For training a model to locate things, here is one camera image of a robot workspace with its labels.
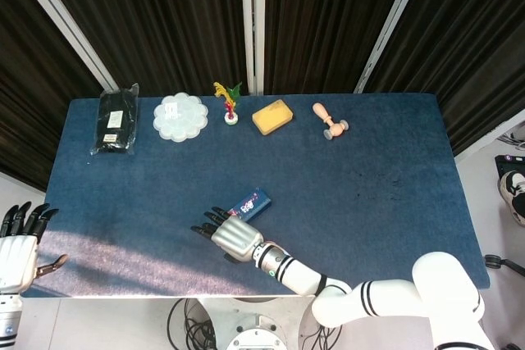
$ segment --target blue tablecloth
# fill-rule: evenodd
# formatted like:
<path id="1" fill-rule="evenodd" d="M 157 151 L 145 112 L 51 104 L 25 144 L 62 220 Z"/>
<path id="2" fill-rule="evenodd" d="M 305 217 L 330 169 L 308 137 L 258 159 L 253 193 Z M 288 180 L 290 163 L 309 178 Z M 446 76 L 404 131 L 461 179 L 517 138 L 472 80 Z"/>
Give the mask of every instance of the blue tablecloth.
<path id="1" fill-rule="evenodd" d="M 262 136 L 256 110 L 283 98 L 294 119 Z M 134 155 L 91 157 L 98 100 L 71 103 L 46 201 L 60 208 L 41 260 L 71 260 L 27 296 L 277 295 L 289 293 L 252 263 L 234 265 L 189 230 L 211 206 L 255 187 L 272 205 L 251 224 L 295 258 L 354 286 L 411 279 L 422 254 L 445 251 L 478 288 L 489 285 L 441 114 L 427 94 L 242 98 L 238 125 L 203 98 L 208 125 L 183 143 L 153 128 L 160 98 L 139 100 Z M 350 131 L 327 141 L 312 105 Z"/>

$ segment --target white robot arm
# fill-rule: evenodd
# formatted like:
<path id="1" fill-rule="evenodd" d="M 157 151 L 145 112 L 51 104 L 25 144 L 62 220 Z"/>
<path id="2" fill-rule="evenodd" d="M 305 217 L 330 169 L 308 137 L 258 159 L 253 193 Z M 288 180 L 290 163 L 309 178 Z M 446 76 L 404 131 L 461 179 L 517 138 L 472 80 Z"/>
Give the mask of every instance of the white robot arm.
<path id="1" fill-rule="evenodd" d="M 22 315 L 20 294 L 35 278 L 54 272 L 67 260 L 67 255 L 62 255 L 53 264 L 37 268 L 38 244 L 58 209 L 46 211 L 49 205 L 43 204 L 36 207 L 25 222 L 30 205 L 27 202 L 21 207 L 12 207 L 0 228 L 0 348 L 15 346 Z"/>
<path id="2" fill-rule="evenodd" d="M 428 253 L 413 266 L 413 283 L 380 280 L 351 289 L 295 260 L 285 249 L 264 241 L 262 235 L 237 216 L 214 207 L 207 212 L 215 225 L 192 230 L 211 239 L 237 261 L 255 260 L 255 266 L 295 293 L 315 295 L 312 313 L 327 328 L 364 317 L 423 316 L 431 323 L 435 350 L 494 350 L 478 324 L 485 310 L 482 297 L 455 257 Z"/>

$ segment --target white frame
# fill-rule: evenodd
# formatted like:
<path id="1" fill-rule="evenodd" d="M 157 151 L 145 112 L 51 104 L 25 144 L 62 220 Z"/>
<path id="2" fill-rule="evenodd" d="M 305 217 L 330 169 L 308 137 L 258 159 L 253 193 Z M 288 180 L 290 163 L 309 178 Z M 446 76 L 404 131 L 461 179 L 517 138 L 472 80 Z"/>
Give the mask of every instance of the white frame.
<path id="1" fill-rule="evenodd" d="M 406 8 L 408 2 L 409 0 L 394 0 L 394 4 L 392 4 L 392 7 L 390 8 L 388 17 L 386 18 L 385 23 L 383 24 L 381 32 L 379 33 L 377 41 L 374 44 L 372 51 L 370 52 L 370 56 L 368 57 L 363 72 L 359 77 L 359 81 L 355 86 L 354 93 L 363 92 L 368 82 L 368 78 L 372 74 L 374 67 L 376 67 L 377 61 L 379 60 L 381 54 L 385 50 L 386 44 L 388 43 L 388 40 L 390 39 L 394 28 L 397 26 L 397 23 L 399 22 L 399 19 L 403 14 L 403 11 Z"/>
<path id="2" fill-rule="evenodd" d="M 100 57 L 84 36 L 80 27 L 66 9 L 62 0 L 37 0 L 40 6 L 48 13 L 49 17 L 62 32 L 69 44 L 73 47 L 80 59 L 94 75 L 95 79 L 104 90 L 114 91 L 118 89 L 115 80 L 103 64 Z"/>
<path id="3" fill-rule="evenodd" d="M 255 9 L 255 94 L 264 94 L 264 19 L 266 0 L 253 0 Z"/>
<path id="4" fill-rule="evenodd" d="M 246 51 L 246 74 L 248 74 L 249 94 L 256 94 L 255 73 L 253 69 L 253 12 L 252 0 L 243 0 L 244 48 Z"/>

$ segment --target black stripe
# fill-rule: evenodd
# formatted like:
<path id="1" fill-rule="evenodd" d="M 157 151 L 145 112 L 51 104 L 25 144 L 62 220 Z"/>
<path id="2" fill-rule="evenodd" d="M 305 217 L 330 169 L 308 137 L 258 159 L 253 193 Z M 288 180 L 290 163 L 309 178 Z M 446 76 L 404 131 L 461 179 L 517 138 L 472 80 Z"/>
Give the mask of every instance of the black stripe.
<path id="1" fill-rule="evenodd" d="M 286 261 L 288 259 L 290 259 L 291 256 L 286 256 L 285 258 L 282 259 L 282 263 L 277 267 L 277 272 L 276 272 L 276 279 L 279 280 L 279 272 L 281 271 L 281 268 L 283 267 L 283 265 L 286 263 Z"/>
<path id="2" fill-rule="evenodd" d="M 477 292 L 477 305 L 476 307 L 472 310 L 472 313 L 476 313 L 476 310 L 479 308 L 479 306 L 482 304 L 482 295 L 479 293 L 479 291 Z"/>
<path id="3" fill-rule="evenodd" d="M 486 348 L 483 348 L 482 346 L 479 346 L 474 343 L 466 343 L 466 342 L 449 342 L 449 343 L 443 343 L 440 344 L 437 348 L 434 350 L 445 350 L 446 348 L 474 348 L 476 350 L 487 350 Z"/>
<path id="4" fill-rule="evenodd" d="M 374 311 L 374 307 L 372 306 L 372 301 L 370 301 L 370 286 L 372 286 L 372 282 L 368 282 L 367 286 L 367 300 L 368 300 L 368 306 L 370 306 L 370 311 L 374 316 L 379 316 L 376 311 Z"/>
<path id="5" fill-rule="evenodd" d="M 286 269 L 288 268 L 288 266 L 292 263 L 292 261 L 294 260 L 294 258 L 292 256 L 290 256 L 290 258 L 288 259 L 288 261 L 286 262 L 286 264 L 283 264 L 282 266 L 282 272 L 281 272 L 281 277 L 280 278 L 277 278 L 277 280 L 279 280 L 281 283 L 282 283 L 282 277 L 285 275 L 285 271 Z"/>
<path id="6" fill-rule="evenodd" d="M 336 285 L 336 284 L 328 284 L 328 285 L 325 287 L 325 289 L 328 289 L 329 287 L 335 287 L 336 289 L 339 289 L 339 290 L 341 290 L 343 293 L 346 294 L 346 292 L 345 292 L 341 287 L 339 287 L 339 286 Z"/>
<path id="7" fill-rule="evenodd" d="M 295 261 L 295 259 L 292 257 L 292 258 L 290 259 L 290 264 L 288 264 L 287 266 L 285 266 L 285 267 L 283 268 L 283 270 L 282 270 L 282 275 L 281 275 L 281 280 L 279 280 L 281 283 L 282 283 L 282 279 L 285 277 L 286 270 L 288 269 L 289 266 L 292 265 L 292 262 L 294 262 L 294 261 Z"/>
<path id="8" fill-rule="evenodd" d="M 259 258 L 259 260 L 257 261 L 257 268 L 261 268 L 261 264 L 263 263 L 263 259 L 264 257 L 267 255 L 268 252 L 270 252 L 270 250 L 272 250 L 275 246 L 273 245 L 270 245 L 270 247 L 268 249 L 266 249 L 264 252 L 262 252 L 262 255 L 261 255 L 261 258 Z"/>
<path id="9" fill-rule="evenodd" d="M 505 188 L 507 189 L 508 192 L 511 192 L 513 195 L 515 195 L 516 193 L 516 189 L 514 188 L 512 184 L 512 177 L 514 175 L 514 172 L 516 171 L 509 172 L 507 174 L 507 178 L 505 179 Z"/>
<path id="10" fill-rule="evenodd" d="M 16 334 L 10 335 L 10 336 L 0 336 L 0 340 L 3 342 L 4 340 L 13 340 L 16 338 Z"/>
<path id="11" fill-rule="evenodd" d="M 370 312 L 368 311 L 367 304 L 364 301 L 364 286 L 367 282 L 363 283 L 361 285 L 361 303 L 363 304 L 363 309 L 367 313 L 367 315 L 371 316 Z"/>
<path id="12" fill-rule="evenodd" d="M 317 286 L 317 290 L 315 291 L 315 296 L 319 295 L 321 293 L 321 291 L 325 288 L 326 286 L 326 275 L 325 274 L 321 274 L 321 280 L 319 280 L 319 285 Z"/>

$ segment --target yellow sponge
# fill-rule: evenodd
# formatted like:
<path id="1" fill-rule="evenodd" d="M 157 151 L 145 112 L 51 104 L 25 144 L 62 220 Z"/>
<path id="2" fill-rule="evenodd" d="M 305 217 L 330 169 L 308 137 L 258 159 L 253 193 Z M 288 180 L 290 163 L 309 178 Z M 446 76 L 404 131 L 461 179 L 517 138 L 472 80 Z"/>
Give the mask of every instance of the yellow sponge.
<path id="1" fill-rule="evenodd" d="M 252 120 L 262 135 L 267 135 L 290 122 L 293 116 L 294 113 L 286 106 L 285 102 L 279 99 L 255 112 L 252 115 Z"/>

